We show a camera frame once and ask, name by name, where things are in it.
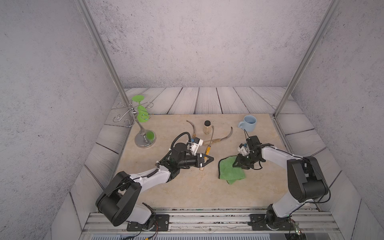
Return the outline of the green microfiber rag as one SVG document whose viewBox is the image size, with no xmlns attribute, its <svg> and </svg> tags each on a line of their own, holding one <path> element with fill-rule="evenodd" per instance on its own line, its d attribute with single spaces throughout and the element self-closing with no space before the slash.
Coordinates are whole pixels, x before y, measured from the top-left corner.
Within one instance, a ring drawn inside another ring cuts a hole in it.
<svg viewBox="0 0 384 240">
<path fill-rule="evenodd" d="M 236 158 L 236 156 L 230 156 L 220 160 L 218 163 L 219 179 L 227 181 L 229 185 L 246 178 L 246 174 L 243 169 L 233 167 Z"/>
</svg>

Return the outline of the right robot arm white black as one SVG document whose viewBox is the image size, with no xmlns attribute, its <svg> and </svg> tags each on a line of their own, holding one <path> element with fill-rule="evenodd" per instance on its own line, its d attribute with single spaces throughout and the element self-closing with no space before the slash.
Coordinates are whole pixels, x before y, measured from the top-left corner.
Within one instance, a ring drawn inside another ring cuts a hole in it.
<svg viewBox="0 0 384 240">
<path fill-rule="evenodd" d="M 257 136 L 246 139 L 238 147 L 239 154 L 234 168 L 255 170 L 258 163 L 273 162 L 287 171 L 289 191 L 267 208 L 262 224 L 272 231 L 286 230 L 292 226 L 291 215 L 306 203 L 314 203 L 331 191 L 323 175 L 318 160 L 314 157 L 301 157 L 280 150 L 272 144 L 262 144 Z"/>
</svg>

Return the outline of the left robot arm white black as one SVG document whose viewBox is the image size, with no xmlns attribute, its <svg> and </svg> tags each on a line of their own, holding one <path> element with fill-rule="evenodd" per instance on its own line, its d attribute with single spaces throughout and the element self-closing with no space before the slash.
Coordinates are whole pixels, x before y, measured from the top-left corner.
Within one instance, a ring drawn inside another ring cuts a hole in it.
<svg viewBox="0 0 384 240">
<path fill-rule="evenodd" d="M 124 171 L 117 173 L 96 200 L 96 207 L 115 227 L 133 222 L 151 229 L 156 221 L 156 212 L 145 203 L 137 204 L 140 193 L 172 181 L 181 169 L 203 168 L 213 161 L 213 157 L 193 154 L 190 146 L 177 143 L 154 169 L 132 175 Z"/>
</svg>

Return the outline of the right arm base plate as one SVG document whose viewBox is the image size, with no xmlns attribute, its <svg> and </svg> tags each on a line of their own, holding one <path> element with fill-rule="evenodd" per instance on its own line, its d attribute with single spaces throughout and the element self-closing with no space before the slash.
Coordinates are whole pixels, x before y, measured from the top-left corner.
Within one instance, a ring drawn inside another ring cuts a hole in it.
<svg viewBox="0 0 384 240">
<path fill-rule="evenodd" d="M 295 226 L 290 218 L 278 218 L 268 214 L 250 214 L 248 225 L 253 231 L 294 231 Z"/>
</svg>

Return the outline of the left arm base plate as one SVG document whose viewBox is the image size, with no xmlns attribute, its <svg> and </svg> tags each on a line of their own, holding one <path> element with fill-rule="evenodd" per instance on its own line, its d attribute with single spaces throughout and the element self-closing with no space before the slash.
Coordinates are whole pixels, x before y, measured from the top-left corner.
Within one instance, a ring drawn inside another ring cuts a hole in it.
<svg viewBox="0 0 384 240">
<path fill-rule="evenodd" d="M 154 214 L 144 224 L 128 221 L 128 232 L 167 232 L 169 230 L 170 215 Z"/>
</svg>

